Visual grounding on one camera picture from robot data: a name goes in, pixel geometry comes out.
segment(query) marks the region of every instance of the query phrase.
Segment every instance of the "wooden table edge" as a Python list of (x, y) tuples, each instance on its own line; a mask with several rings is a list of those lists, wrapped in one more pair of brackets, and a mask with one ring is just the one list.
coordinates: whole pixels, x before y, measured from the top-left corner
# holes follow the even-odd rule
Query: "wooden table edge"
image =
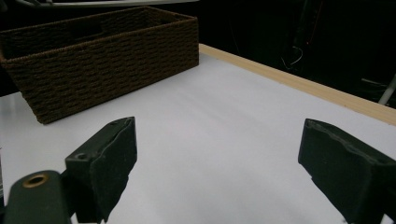
[(270, 78), (296, 90), (304, 91), (328, 102), (332, 102), (363, 115), (396, 126), (396, 109), (391, 107), (380, 105), (376, 102), (372, 102), (358, 96), (345, 93), (343, 91), (338, 91), (336, 89), (318, 84), (302, 77), (297, 77), (261, 63), (255, 63), (251, 60), (239, 57), (223, 50), (209, 47), (208, 45), (199, 44), (199, 51), (213, 58), (223, 60), (224, 62), (237, 65), (263, 77)]

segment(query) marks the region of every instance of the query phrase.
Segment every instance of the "basket rim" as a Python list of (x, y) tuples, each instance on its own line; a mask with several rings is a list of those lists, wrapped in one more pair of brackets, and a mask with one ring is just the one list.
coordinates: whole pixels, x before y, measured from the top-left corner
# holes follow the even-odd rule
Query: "basket rim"
[(81, 19), (88, 19), (88, 18), (94, 18), (94, 17), (98, 17), (98, 16), (104, 16), (104, 15), (108, 15), (108, 14), (117, 14), (120, 12), (125, 12), (125, 11), (133, 11), (133, 10), (141, 10), (141, 9), (147, 9), (147, 10), (157, 10), (157, 11), (161, 11), (163, 13), (170, 13), (172, 15), (178, 15), (181, 17), (184, 17), (186, 20), (183, 21), (174, 21), (171, 23), (167, 23), (167, 24), (161, 24), (161, 25), (156, 25), (156, 26), (152, 26), (152, 27), (148, 27), (148, 28), (144, 28), (144, 29), (140, 29), (140, 30), (135, 30), (135, 31), (130, 31), (130, 32), (124, 32), (124, 33), (119, 33), (116, 35), (111, 35), (111, 36), (105, 36), (105, 37), (100, 37), (94, 40), (90, 40), (90, 41), (84, 41), (81, 43), (77, 43), (74, 45), (69, 45), (63, 48), (58, 48), (58, 49), (49, 49), (49, 50), (45, 50), (42, 52), (38, 52), (38, 53), (33, 53), (33, 54), (29, 54), (29, 55), (24, 55), (21, 57), (17, 57), (17, 58), (11, 58), (11, 59), (7, 59), (4, 57), (3, 55), (3, 51), (0, 45), (0, 64), (7, 64), (7, 63), (18, 63), (20, 61), (25, 61), (27, 59), (31, 59), (31, 58), (35, 58), (35, 57), (40, 57), (43, 55), (51, 55), (51, 54), (55, 54), (55, 53), (59, 53), (59, 52), (63, 52), (63, 51), (67, 51), (70, 49), (77, 49), (77, 48), (83, 48), (86, 46), (89, 46), (91, 44), (95, 44), (98, 42), (102, 42), (102, 41), (107, 41), (113, 38), (118, 38), (124, 35), (130, 35), (130, 34), (139, 34), (139, 33), (144, 33), (146, 31), (150, 31), (150, 30), (154, 30), (154, 29), (159, 29), (159, 28), (166, 28), (168, 26), (174, 26), (174, 25), (178, 25), (178, 24), (183, 24), (183, 23), (189, 23), (192, 21), (198, 21), (198, 19), (196, 17), (193, 16), (188, 16), (188, 15), (184, 15), (184, 14), (180, 14), (180, 13), (176, 13), (176, 12), (172, 12), (172, 11), (167, 11), (167, 10), (163, 10), (163, 9), (159, 9), (156, 7), (148, 7), (148, 6), (142, 6), (142, 7), (132, 7), (132, 8), (126, 8), (126, 9), (121, 9), (121, 10), (116, 10), (116, 11), (111, 11), (111, 12), (105, 12), (105, 13), (99, 13), (99, 14), (94, 14), (94, 15), (90, 15), (90, 16), (86, 16), (86, 17), (78, 17), (78, 18), (74, 18), (74, 19), (69, 19), (69, 20), (63, 20), (63, 21), (55, 21), (55, 22), (48, 22), (48, 23), (43, 23), (43, 24), (38, 24), (38, 25), (33, 25), (33, 26), (28, 26), (28, 27), (22, 27), (22, 28), (17, 28), (17, 29), (12, 29), (12, 30), (6, 30), (6, 31), (2, 31), (0, 32), (0, 34), (6, 34), (6, 33), (11, 33), (14, 31), (23, 31), (23, 30), (29, 30), (29, 29), (34, 29), (37, 27), (42, 27), (42, 26), (48, 26), (48, 25), (53, 25), (53, 24), (59, 24), (59, 23), (64, 23), (64, 22), (69, 22), (69, 21), (78, 21)]
[(141, 7), (130, 7), (130, 8), (119, 9), (119, 10), (114, 10), (114, 11), (102, 12), (102, 13), (97, 13), (97, 14), (92, 14), (92, 15), (87, 15), (87, 16), (80, 16), (80, 17), (67, 19), (67, 20), (45, 22), (45, 23), (31, 25), (31, 26), (24, 26), (24, 27), (19, 27), (19, 28), (15, 28), (15, 29), (4, 30), (4, 31), (0, 31), (0, 35), (6, 35), (8, 33), (16, 32), (16, 31), (31, 30), (31, 29), (35, 29), (35, 28), (50, 26), (50, 25), (62, 24), (62, 23), (65, 23), (65, 22), (70, 22), (70, 21), (79, 21), (79, 20), (82, 20), (82, 19), (90, 19), (90, 18), (101, 17), (101, 16), (105, 16), (105, 15), (118, 14), (118, 13), (127, 12), (127, 11), (135, 11), (135, 10), (137, 11), (137, 10), (142, 10), (142, 9), (157, 10), (157, 11), (161, 11), (162, 13), (173, 14), (173, 15), (178, 15), (178, 16), (181, 16), (181, 17), (185, 17), (186, 19), (195, 18), (193, 16), (184, 15), (184, 14), (180, 14), (180, 13), (177, 13), (177, 12), (172, 12), (172, 11), (156, 8), (156, 7), (141, 6)]

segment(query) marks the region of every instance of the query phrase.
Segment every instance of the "wicker basket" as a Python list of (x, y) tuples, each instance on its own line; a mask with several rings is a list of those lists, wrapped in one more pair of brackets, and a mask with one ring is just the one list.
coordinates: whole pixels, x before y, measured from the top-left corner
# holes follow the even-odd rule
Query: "wicker basket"
[(47, 124), (199, 63), (198, 20), (132, 7), (0, 32), (0, 63)]

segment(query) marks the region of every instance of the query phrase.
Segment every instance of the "table surface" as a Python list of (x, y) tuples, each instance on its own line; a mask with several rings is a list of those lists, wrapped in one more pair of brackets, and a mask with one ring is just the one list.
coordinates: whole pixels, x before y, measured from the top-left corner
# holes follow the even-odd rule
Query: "table surface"
[(18, 179), (62, 172), (64, 158), (104, 125), (135, 117), (138, 159), (109, 224), (341, 224), (297, 162), (304, 121), (333, 124), (395, 159), (395, 115), (200, 45), (198, 66), (48, 125), (20, 93), (1, 97), (5, 199)]

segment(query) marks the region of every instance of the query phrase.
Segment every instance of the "white tabletop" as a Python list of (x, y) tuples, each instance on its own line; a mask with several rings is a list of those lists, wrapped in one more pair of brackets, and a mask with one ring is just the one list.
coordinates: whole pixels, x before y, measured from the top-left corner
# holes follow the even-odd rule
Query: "white tabletop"
[(114, 119), (135, 117), (137, 163), (109, 224), (343, 223), (297, 162), (304, 120), (396, 158), (396, 126), (200, 53), (200, 65), (48, 125), (19, 93), (0, 98), (4, 193)]

